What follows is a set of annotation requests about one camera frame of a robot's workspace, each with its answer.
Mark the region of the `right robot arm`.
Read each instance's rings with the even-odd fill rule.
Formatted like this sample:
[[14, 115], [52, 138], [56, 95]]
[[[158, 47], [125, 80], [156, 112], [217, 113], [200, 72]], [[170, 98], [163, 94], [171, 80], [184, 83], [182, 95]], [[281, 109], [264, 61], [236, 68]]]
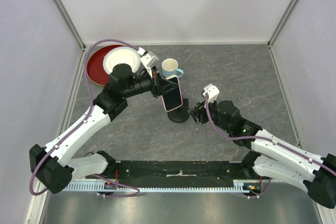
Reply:
[[196, 123], [210, 122], [219, 135], [250, 150], [254, 160], [240, 166], [245, 178], [278, 179], [303, 190], [316, 203], [335, 208], [335, 155], [310, 153], [277, 138], [243, 118], [232, 101], [204, 101], [189, 113]]

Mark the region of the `smartphone with beige case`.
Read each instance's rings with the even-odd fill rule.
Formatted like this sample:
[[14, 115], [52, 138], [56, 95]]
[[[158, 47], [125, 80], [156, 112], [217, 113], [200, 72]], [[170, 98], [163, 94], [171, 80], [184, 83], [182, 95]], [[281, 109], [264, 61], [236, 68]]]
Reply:
[[163, 107], [166, 112], [171, 112], [183, 104], [183, 98], [180, 88], [180, 82], [175, 82], [179, 85], [178, 89], [174, 89], [162, 96]]

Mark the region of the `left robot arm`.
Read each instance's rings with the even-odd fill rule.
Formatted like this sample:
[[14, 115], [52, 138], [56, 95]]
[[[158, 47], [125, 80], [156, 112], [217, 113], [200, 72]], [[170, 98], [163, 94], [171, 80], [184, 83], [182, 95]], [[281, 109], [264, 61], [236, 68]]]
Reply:
[[127, 98], [151, 92], [157, 98], [172, 91], [180, 91], [176, 76], [162, 76], [156, 67], [137, 75], [130, 65], [120, 63], [109, 74], [103, 91], [90, 102], [88, 110], [55, 140], [29, 150], [32, 183], [37, 178], [46, 190], [61, 192], [79, 176], [99, 174], [111, 178], [115, 165], [100, 152], [90, 157], [73, 159], [76, 151], [101, 128], [112, 122], [128, 106]]

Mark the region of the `black phone stand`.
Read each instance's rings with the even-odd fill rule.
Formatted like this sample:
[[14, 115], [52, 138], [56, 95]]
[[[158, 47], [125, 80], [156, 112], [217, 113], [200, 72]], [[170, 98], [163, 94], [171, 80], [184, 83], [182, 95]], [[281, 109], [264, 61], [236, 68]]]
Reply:
[[167, 115], [170, 121], [172, 121], [173, 123], [184, 123], [190, 117], [188, 110], [188, 99], [184, 98], [182, 106], [171, 112], [168, 112]]

